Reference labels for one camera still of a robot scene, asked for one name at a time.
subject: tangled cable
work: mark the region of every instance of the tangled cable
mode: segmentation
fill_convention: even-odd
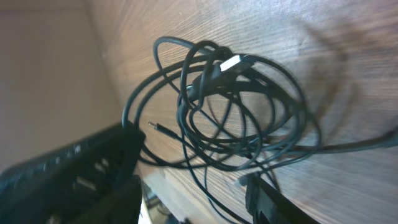
[[[158,55],[158,47],[161,43],[169,42],[189,48],[189,52],[184,61],[177,62],[171,66],[163,68]],[[139,120],[146,103],[165,85],[170,85],[177,93],[177,123],[181,129],[181,136],[167,129],[160,124],[152,124],[155,129],[174,138],[182,143],[182,149],[185,158],[176,162],[167,162],[154,153],[146,146],[142,148],[143,153],[147,154],[152,160],[140,156],[140,161],[153,166],[173,167],[176,169],[188,169],[195,183],[206,194],[211,206],[227,222],[234,221],[225,217],[213,205],[215,203],[228,215],[241,223],[248,223],[229,208],[219,202],[212,194],[207,191],[207,167],[212,166],[215,169],[232,172],[244,169],[260,168],[256,175],[266,175],[274,187],[280,191],[275,175],[272,170],[302,161],[316,153],[328,154],[337,152],[352,152],[374,149],[379,147],[391,147],[398,145],[398,134],[396,130],[390,131],[385,135],[361,142],[349,144],[340,144],[335,146],[322,147],[321,129],[315,117],[308,111],[307,102],[303,91],[294,77],[278,63],[263,57],[249,54],[234,54],[227,47],[220,47],[216,43],[205,40],[197,44],[175,37],[161,37],[155,41],[154,57],[159,71],[146,78],[131,94],[123,111],[122,123],[128,122],[129,110],[138,96],[138,94],[150,83],[163,77],[155,86],[153,86],[139,103],[134,124],[139,126]],[[255,63],[260,63],[283,75],[293,86],[297,99],[291,97],[281,86],[268,78],[265,74],[252,68]],[[191,84],[187,83],[187,77],[195,72],[201,72],[201,75],[194,79]],[[237,77],[245,77],[247,81],[238,81]],[[172,81],[180,78],[179,88]],[[263,94],[269,103],[270,120],[265,128],[261,128],[259,122],[250,110],[242,102],[241,92],[253,92]],[[223,118],[218,121],[213,109],[209,105],[211,116],[206,114],[202,108],[205,98],[211,95],[221,95],[228,100]],[[275,106],[279,102],[283,111],[277,111]],[[232,105],[239,108],[241,119],[241,134],[237,137],[227,131],[224,126],[228,120]],[[201,113],[216,128],[212,137],[205,136],[195,125],[193,119],[195,113]],[[276,119],[277,114],[281,114],[280,119]],[[253,124],[256,133],[248,135],[248,119]],[[283,127],[288,121],[294,123],[289,126],[289,134],[282,139],[273,138],[272,133]],[[312,125],[316,133],[316,140],[313,146],[298,146],[306,128]],[[229,138],[221,138],[223,133]],[[193,152],[188,156],[187,148]],[[259,160],[261,152],[269,152],[267,157]],[[241,165],[232,166],[225,163],[233,156],[241,156],[247,159]],[[191,164],[192,160],[199,157],[202,164]],[[195,175],[194,169],[205,168],[204,186]]]

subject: cable connector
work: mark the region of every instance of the cable connector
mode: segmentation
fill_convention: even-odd
[[[246,186],[248,184],[249,178],[251,176],[260,177],[261,173],[262,173],[261,171],[256,171],[256,172],[253,172],[253,173],[250,173],[250,174],[245,174],[245,175],[239,177],[237,180],[235,180],[233,185],[235,187]]]
[[[175,132],[173,132],[172,130],[170,130],[169,128],[166,128],[165,126],[161,125],[161,124],[154,124],[152,122],[148,122],[149,125],[151,125],[152,127],[155,128],[156,131],[160,131],[161,133],[167,135],[168,137],[172,138],[172,139],[177,139],[179,138],[178,134],[176,134]]]
[[[203,84],[204,94],[207,95],[220,86],[235,82],[236,78],[251,66],[252,64],[243,62],[240,55],[235,55],[223,63],[216,62],[213,65],[210,77]],[[190,101],[195,101],[199,97],[201,76],[199,75],[192,81],[192,87],[188,92]]]

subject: black device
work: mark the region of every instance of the black device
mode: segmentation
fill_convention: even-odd
[[[0,176],[0,223],[137,223],[145,135],[121,124]]]
[[[164,42],[189,48],[185,60],[163,68],[157,49]],[[197,186],[208,197],[210,205],[228,223],[249,222],[208,191],[208,167],[227,172],[257,168],[239,178],[241,185],[248,186],[246,208],[253,216],[254,223],[316,223],[281,194],[274,169],[302,161],[314,154],[354,152],[398,145],[398,129],[394,129],[374,139],[324,146],[321,129],[307,108],[299,83],[289,71],[271,59],[234,54],[229,48],[209,40],[194,44],[175,37],[156,40],[154,57],[159,71],[146,78],[131,93],[121,124],[16,165],[0,176],[0,223],[45,223],[49,220],[59,223],[136,223],[142,197],[140,180],[132,175],[137,161],[152,166],[188,170]],[[277,82],[253,68],[255,64],[279,72],[290,82],[297,96],[291,96]],[[188,75],[195,72],[201,74],[191,84],[187,83]],[[172,83],[177,78],[180,78],[179,87]],[[141,98],[131,123],[130,107],[138,95],[156,81],[159,82]],[[144,144],[145,135],[139,130],[140,117],[146,103],[166,85],[177,92],[177,124],[181,134],[161,124],[150,125],[181,142],[184,158],[172,162],[151,152]],[[256,117],[242,102],[240,93],[244,91],[263,94],[268,100],[271,119],[265,128],[260,127]],[[205,100],[211,95],[223,96],[228,101],[221,119],[215,116],[209,101],[207,103],[211,116],[202,109]],[[279,120],[276,119],[276,101],[283,107]],[[242,127],[240,136],[235,136],[224,128],[232,105],[239,108]],[[204,135],[196,127],[193,119],[195,113],[201,113],[215,127],[212,136]],[[256,130],[253,135],[247,135],[248,120],[251,120]],[[275,137],[273,133],[284,128],[288,121],[292,123],[288,135],[284,138]],[[315,130],[315,143],[300,145],[309,125]],[[140,156],[141,150],[150,159]],[[267,152],[267,156],[260,159],[262,152]],[[245,158],[246,162],[234,166],[225,163],[233,156]],[[201,159],[201,163],[193,163],[197,158]],[[195,174],[195,169],[200,168],[205,169],[203,183]],[[263,180],[262,175],[273,186]]]

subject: black cable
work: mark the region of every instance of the black cable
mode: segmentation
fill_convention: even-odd
[[[164,216],[172,215],[172,213],[171,213],[170,211],[169,211],[169,213],[165,213],[165,212],[163,212],[159,207],[164,207],[164,208],[166,208],[166,209],[168,210],[168,208],[167,208],[162,202],[160,202],[160,204],[157,206],[156,210],[157,210],[160,214],[162,214],[162,215],[164,215]]]
[[[190,50],[185,60],[163,68],[160,63],[158,48],[164,42],[189,48]],[[195,57],[197,52],[203,55]],[[353,152],[398,145],[398,131],[393,130],[378,138],[366,141],[322,147],[320,127],[314,116],[308,111],[307,102],[299,84],[286,69],[270,59],[256,55],[234,54],[229,48],[220,47],[209,40],[194,44],[175,37],[161,37],[156,40],[154,57],[159,71],[146,78],[131,93],[123,111],[122,124],[126,126],[130,107],[138,94],[149,84],[163,77],[164,79],[157,82],[142,98],[135,113],[134,124],[139,126],[141,113],[152,96],[165,85],[170,85],[178,93],[177,124],[181,129],[181,136],[160,124],[151,123],[151,125],[167,136],[180,141],[184,158],[179,161],[168,162],[157,157],[144,146],[142,151],[151,160],[140,156],[140,161],[153,166],[188,169],[197,186],[208,197],[211,206],[229,223],[234,223],[234,221],[223,215],[216,206],[238,222],[248,222],[225,207],[209,193],[207,188],[207,167],[209,166],[226,172],[259,168],[260,171],[255,171],[255,173],[257,175],[265,174],[274,187],[280,191],[279,184],[272,172],[278,167],[302,161],[314,154]],[[224,68],[224,70],[221,68],[221,66],[225,65],[225,61],[230,62],[235,57],[239,58],[236,64],[232,65],[232,67]],[[265,74],[251,68],[255,63],[268,66],[283,75],[290,82],[297,96],[292,97]],[[195,72],[201,72],[201,75],[192,83],[187,83],[187,77]],[[245,77],[248,81],[237,81],[236,77],[239,75]],[[180,88],[172,83],[173,80],[178,78],[180,78]],[[263,94],[269,102],[271,118],[264,129],[260,128],[254,115],[243,104],[240,96],[243,91]],[[205,99],[211,95],[220,95],[228,100],[221,122],[217,120],[210,104],[211,116],[202,110]],[[282,105],[282,111],[277,111],[275,107],[276,101]],[[236,105],[239,108],[242,126],[240,137],[236,137],[224,128],[232,105]],[[196,127],[193,117],[197,112],[201,113],[215,126],[216,131],[212,137],[205,136]],[[277,113],[282,113],[280,120],[276,120]],[[256,133],[250,136],[247,135],[248,119],[251,120],[256,130]],[[292,123],[289,134],[283,139],[273,138],[271,134],[283,127],[288,121]],[[298,143],[309,125],[315,128],[317,136],[315,144],[313,146],[299,146]],[[229,138],[220,138],[219,135],[221,133]],[[185,138],[188,138],[191,143],[186,142]],[[188,156],[187,148],[193,153],[192,156]],[[261,152],[268,153],[264,160],[259,161],[257,158]],[[219,156],[214,159],[213,155],[216,153]],[[236,166],[224,163],[224,161],[234,156],[246,158],[247,161]],[[198,157],[203,163],[191,165],[191,162]],[[194,169],[197,168],[205,168],[204,186],[195,174]]]

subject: wooden desk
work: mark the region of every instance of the wooden desk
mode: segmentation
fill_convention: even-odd
[[[235,52],[283,63],[306,92],[320,119],[325,143],[370,138],[393,128],[398,109],[398,4],[382,1],[87,0],[98,28],[103,58],[122,102],[157,69],[152,44],[172,35],[211,39]],[[164,44],[164,65],[186,49]],[[267,71],[272,78],[278,76]],[[141,127],[148,147],[165,159],[182,157],[180,144],[148,127],[157,122],[178,131],[177,95],[167,86],[144,110]],[[258,96],[249,105],[259,106]],[[229,128],[239,126],[229,124]],[[313,156],[281,168],[283,193],[322,223],[393,223],[398,220],[398,148]],[[143,164],[145,181],[177,218],[223,223],[184,170]],[[251,218],[239,173],[210,169],[210,192],[236,213]]]

